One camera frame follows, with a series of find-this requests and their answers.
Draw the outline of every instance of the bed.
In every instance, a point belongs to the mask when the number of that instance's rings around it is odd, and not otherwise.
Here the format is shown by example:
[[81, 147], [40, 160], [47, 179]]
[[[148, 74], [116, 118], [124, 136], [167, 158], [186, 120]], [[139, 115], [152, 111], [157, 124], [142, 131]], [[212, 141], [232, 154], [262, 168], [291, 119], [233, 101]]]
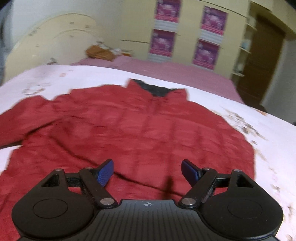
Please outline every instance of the bed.
[[[42, 95], [53, 99], [73, 88], [103, 84], [125, 85], [130, 79], [167, 88], [186, 88], [189, 100], [221, 115], [244, 134], [255, 150], [255, 180], [283, 208], [284, 221], [277, 234], [281, 241], [295, 238], [296, 226], [296, 148], [295, 126], [227, 98], [194, 87], [172, 83], [117, 69], [95, 66], [43, 65], [28, 70], [0, 88], [0, 113], [28, 96]], [[9, 162], [12, 146], [0, 150], [0, 170]]]
[[[29, 96], [53, 99], [75, 88], [125, 85], [130, 78], [167, 88], [186, 88], [190, 101], [222, 116], [253, 146], [255, 181], [284, 211], [277, 238], [295, 240], [296, 127], [244, 105], [230, 80], [195, 66], [124, 56], [114, 62], [85, 59], [85, 50], [103, 35], [104, 29], [92, 18], [79, 14], [61, 15], [36, 26], [8, 57], [6, 83], [0, 87], [0, 114]], [[5, 170], [11, 152], [18, 147], [0, 149], [0, 171]]]

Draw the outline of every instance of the cream headboard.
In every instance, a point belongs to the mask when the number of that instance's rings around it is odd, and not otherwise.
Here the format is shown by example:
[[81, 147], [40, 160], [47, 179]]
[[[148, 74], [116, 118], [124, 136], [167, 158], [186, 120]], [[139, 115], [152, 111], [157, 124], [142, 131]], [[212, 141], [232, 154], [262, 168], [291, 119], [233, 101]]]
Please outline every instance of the cream headboard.
[[42, 64], [77, 62], [102, 36], [104, 29], [83, 14], [69, 13], [46, 20], [15, 45], [6, 60], [4, 82]]

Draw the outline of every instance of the pink bed sheet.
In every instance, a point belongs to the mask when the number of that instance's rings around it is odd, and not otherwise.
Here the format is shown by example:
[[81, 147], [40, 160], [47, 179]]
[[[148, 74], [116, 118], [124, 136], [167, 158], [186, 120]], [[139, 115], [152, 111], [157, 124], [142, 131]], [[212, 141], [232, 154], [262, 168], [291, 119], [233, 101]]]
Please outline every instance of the pink bed sheet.
[[243, 103], [231, 80], [196, 66], [177, 63], [155, 63], [119, 56], [113, 62], [85, 58], [73, 65], [90, 65], [119, 69], [148, 77], [191, 86], [209, 93]]

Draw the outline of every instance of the quilted jacket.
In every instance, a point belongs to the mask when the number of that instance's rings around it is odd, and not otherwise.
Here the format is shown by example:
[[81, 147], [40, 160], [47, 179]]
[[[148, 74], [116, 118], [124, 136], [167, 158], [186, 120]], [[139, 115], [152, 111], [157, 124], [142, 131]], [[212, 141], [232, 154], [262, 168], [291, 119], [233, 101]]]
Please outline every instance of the quilted jacket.
[[55, 168], [65, 172], [114, 160], [107, 190], [121, 199], [174, 199], [190, 186], [181, 161], [254, 177], [254, 151], [221, 116], [169, 90], [128, 86], [74, 89], [53, 100], [26, 98], [0, 115], [0, 146], [21, 141], [0, 176], [0, 240], [19, 235], [14, 204]]

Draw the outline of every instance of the poster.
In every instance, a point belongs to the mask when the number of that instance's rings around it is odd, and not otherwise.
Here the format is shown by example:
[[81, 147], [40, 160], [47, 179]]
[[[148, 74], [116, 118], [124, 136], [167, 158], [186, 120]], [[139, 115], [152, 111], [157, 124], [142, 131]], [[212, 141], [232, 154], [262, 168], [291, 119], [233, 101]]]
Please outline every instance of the poster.
[[155, 62], [169, 61], [172, 57], [175, 33], [153, 29], [148, 60]]
[[208, 6], [204, 7], [201, 23], [201, 39], [221, 44], [227, 21], [227, 13]]
[[193, 64], [214, 70], [220, 46], [199, 39], [194, 53]]
[[155, 29], [176, 32], [181, 0], [158, 0], [155, 9]]

